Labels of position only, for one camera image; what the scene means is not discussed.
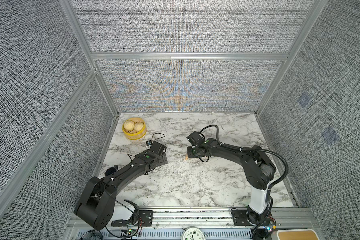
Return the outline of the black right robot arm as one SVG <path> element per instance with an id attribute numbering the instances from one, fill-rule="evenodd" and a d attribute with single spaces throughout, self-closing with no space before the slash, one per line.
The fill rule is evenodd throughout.
<path id="1" fill-rule="evenodd" d="M 236 147 L 219 142 L 217 139 L 205 140 L 200 136 L 187 137 L 191 146 L 187 147 L 188 158 L 220 157 L 243 167 L 248 183 L 251 185 L 251 202 L 247 208 L 248 221 L 252 225 L 261 225 L 271 212 L 270 192 L 280 183 L 285 175 L 274 181 L 276 166 L 267 153 L 276 153 L 259 146 L 251 148 Z"/>

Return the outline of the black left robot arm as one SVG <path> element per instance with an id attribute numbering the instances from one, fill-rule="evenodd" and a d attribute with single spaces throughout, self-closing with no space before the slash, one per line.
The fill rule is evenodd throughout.
<path id="1" fill-rule="evenodd" d="M 166 152 L 145 150 L 120 170 L 101 179 L 92 177 L 79 198 L 74 214 L 97 231 L 105 228 L 109 222 L 120 220 L 136 225 L 139 207 L 125 200 L 133 208 L 119 203 L 122 212 L 117 212 L 116 197 L 133 180 L 167 163 Z"/>

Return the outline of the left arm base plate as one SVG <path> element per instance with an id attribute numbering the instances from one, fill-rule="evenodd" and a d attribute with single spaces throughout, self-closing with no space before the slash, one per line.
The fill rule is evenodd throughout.
<path id="1" fill-rule="evenodd" d="M 153 213 L 152 210 L 140 210 L 139 219 L 142 220 L 143 227 L 151 227 L 153 222 Z M 111 221 L 112 227 L 126 227 L 130 223 L 129 220 L 115 220 Z"/>

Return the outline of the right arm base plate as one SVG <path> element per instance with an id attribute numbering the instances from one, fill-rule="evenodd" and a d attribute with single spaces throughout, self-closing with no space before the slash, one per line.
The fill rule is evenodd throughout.
<path id="1" fill-rule="evenodd" d="M 252 223 L 248 217 L 247 209 L 230 209 L 230 213 L 232 215 L 232 220 L 235 226 L 253 226 L 255 227 L 259 220 L 256 220 L 255 223 Z M 269 224 L 276 225 L 276 219 L 269 214 L 269 216 L 263 221 L 262 226 L 268 226 Z"/>

